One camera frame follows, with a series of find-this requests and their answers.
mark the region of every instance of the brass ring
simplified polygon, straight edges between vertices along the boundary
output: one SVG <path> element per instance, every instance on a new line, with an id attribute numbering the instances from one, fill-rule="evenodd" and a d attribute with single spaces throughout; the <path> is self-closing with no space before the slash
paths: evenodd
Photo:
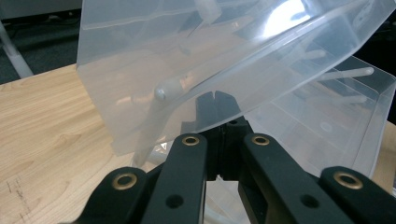
<path id="1" fill-rule="evenodd" d="M 184 137 L 183 140 L 181 140 L 181 142 L 186 146 L 192 147 L 199 143 L 199 138 L 194 136 L 187 136 Z"/>
<path id="2" fill-rule="evenodd" d="M 129 181 L 125 184 L 121 184 L 120 180 L 123 177 L 129 177 Z M 134 186 L 137 182 L 137 176 L 131 173 L 126 173 L 126 174 L 121 174 L 117 175 L 114 180 L 113 180 L 113 188 L 117 190 L 124 190 L 124 189 L 129 189 Z"/>
<path id="3" fill-rule="evenodd" d="M 353 180 L 353 183 L 346 182 L 345 180 L 342 179 L 342 177 L 348 177 Z M 349 189 L 361 189 L 363 188 L 363 183 L 354 175 L 345 173 L 345 172 L 335 172 L 334 174 L 334 179 L 342 186 L 349 188 Z"/>
<path id="4" fill-rule="evenodd" d="M 253 136 L 251 138 L 251 141 L 259 146 L 267 146 L 268 144 L 270 144 L 270 140 L 263 136 Z"/>

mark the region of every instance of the table surface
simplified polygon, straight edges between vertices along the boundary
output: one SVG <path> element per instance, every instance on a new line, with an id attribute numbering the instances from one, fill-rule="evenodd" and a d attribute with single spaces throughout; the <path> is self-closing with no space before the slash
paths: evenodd
<path id="1" fill-rule="evenodd" d="M 396 126 L 387 123 L 373 180 L 391 192 Z M 0 86 L 0 223 L 75 220 L 116 157 L 76 67 Z"/>

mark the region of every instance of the dark floor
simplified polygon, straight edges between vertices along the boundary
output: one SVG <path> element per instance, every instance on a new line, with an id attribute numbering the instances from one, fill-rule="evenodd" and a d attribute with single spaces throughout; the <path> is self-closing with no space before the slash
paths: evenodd
<path id="1" fill-rule="evenodd" d="M 80 11 L 3 21 L 13 43 L 34 74 L 60 68 L 77 61 Z M 396 75 L 396 15 L 393 13 L 355 56 Z M 11 62 L 0 50 L 0 84 L 19 79 Z M 389 112 L 396 123 L 396 100 Z"/>

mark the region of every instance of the translucent plastic lid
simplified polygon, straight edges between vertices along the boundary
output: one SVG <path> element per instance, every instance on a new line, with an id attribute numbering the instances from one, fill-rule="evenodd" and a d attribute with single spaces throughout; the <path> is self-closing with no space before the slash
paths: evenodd
<path id="1" fill-rule="evenodd" d="M 115 152 L 150 151 L 316 78 L 394 8 L 394 0 L 85 0 L 78 74 Z M 218 104 L 215 92 L 238 108 Z"/>

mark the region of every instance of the wooden table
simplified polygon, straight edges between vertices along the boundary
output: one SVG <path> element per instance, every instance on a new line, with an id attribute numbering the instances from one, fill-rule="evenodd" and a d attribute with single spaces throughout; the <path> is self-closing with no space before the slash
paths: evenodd
<path id="1" fill-rule="evenodd" d="M 76 219 L 116 157 L 111 136 L 70 65 L 0 86 L 0 223 Z M 396 126 L 387 123 L 374 180 L 391 191 Z"/>

